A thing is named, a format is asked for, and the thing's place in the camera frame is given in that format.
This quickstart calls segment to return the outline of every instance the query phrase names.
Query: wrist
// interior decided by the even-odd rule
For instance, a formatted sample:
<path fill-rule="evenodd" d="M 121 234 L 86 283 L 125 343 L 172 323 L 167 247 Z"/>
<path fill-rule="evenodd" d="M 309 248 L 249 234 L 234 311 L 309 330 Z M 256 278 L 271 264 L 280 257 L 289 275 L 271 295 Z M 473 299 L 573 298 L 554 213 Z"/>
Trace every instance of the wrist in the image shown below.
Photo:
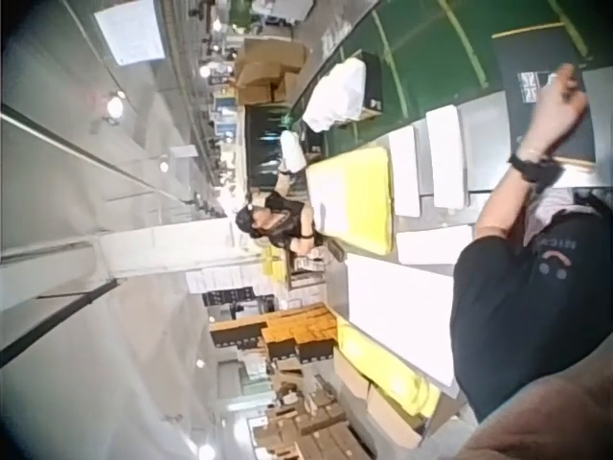
<path fill-rule="evenodd" d="M 545 156 L 548 149 L 549 145 L 547 145 L 547 143 L 540 141 L 528 133 L 522 139 L 515 154 L 522 161 L 538 163 Z"/>

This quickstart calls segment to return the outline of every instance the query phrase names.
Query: woman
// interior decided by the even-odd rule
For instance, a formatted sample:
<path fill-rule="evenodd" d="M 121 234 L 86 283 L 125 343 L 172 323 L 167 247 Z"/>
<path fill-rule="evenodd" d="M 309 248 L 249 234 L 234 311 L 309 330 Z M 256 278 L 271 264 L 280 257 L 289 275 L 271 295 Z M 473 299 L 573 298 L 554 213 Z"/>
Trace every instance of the woman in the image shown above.
<path fill-rule="evenodd" d="M 237 214 L 237 226 L 253 239 L 267 237 L 271 244 L 299 256 L 325 259 L 324 237 L 315 231 L 313 208 L 308 203 L 287 199 L 290 172 L 279 167 L 275 190 L 263 206 L 247 204 Z"/>

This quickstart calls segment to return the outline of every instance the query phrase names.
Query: hand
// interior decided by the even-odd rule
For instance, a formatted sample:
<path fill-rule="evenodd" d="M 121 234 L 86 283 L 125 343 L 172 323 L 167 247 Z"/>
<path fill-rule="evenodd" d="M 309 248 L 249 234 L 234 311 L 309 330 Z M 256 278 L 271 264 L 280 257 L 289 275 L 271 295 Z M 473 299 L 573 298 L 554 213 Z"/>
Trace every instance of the hand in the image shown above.
<path fill-rule="evenodd" d="M 587 96 L 577 90 L 574 70 L 571 64 L 563 64 L 554 80 L 540 90 L 530 127 L 517 151 L 522 160 L 539 161 L 575 126 L 587 107 Z"/>

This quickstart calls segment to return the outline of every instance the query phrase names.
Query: plastic bag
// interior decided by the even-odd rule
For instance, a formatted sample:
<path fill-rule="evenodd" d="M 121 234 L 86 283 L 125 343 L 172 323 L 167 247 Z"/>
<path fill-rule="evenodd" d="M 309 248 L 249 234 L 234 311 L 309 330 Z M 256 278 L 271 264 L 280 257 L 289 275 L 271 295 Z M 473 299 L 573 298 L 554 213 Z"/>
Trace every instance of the plastic bag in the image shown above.
<path fill-rule="evenodd" d="M 350 57 L 336 64 L 313 88 L 303 120 L 315 132 L 359 120 L 365 83 L 366 65 L 360 59 Z"/>

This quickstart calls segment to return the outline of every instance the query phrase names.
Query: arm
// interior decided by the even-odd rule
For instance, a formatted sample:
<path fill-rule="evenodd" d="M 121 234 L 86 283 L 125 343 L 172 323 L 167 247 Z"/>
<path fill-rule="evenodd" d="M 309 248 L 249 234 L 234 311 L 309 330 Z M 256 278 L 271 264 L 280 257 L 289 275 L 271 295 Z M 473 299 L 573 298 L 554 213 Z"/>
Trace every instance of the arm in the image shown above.
<path fill-rule="evenodd" d="M 286 197 L 291 185 L 291 175 L 285 167 L 285 162 L 282 161 L 279 165 L 279 174 L 277 175 L 277 183 L 275 184 L 275 192 Z"/>
<path fill-rule="evenodd" d="M 305 203 L 305 207 L 300 215 L 300 225 L 301 235 L 307 238 L 293 238 L 289 245 L 289 249 L 299 256 L 305 256 L 313 247 L 315 247 L 313 208 L 308 203 Z"/>
<path fill-rule="evenodd" d="M 587 97 L 576 88 L 573 66 L 562 65 L 554 81 L 539 94 L 530 127 L 517 151 L 520 159 L 538 163 L 575 125 L 587 106 Z M 477 219 L 475 240 L 488 236 L 506 238 L 530 190 L 521 173 L 509 168 Z"/>

